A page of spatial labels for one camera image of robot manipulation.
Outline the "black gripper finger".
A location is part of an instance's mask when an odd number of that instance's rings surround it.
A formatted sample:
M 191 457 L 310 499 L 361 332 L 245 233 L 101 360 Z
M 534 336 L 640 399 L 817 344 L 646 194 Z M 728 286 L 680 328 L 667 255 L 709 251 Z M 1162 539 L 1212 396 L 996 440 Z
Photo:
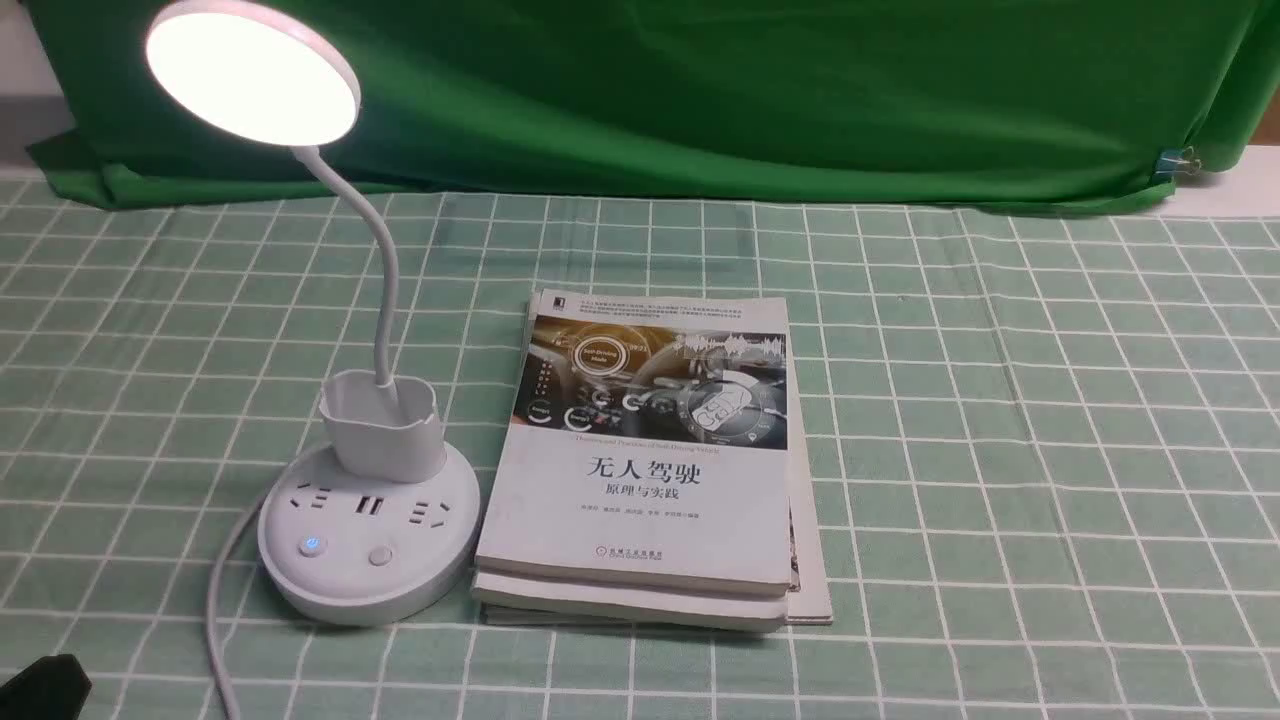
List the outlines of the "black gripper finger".
M 74 655 L 44 656 L 1 688 L 1 719 L 78 719 L 93 683 Z

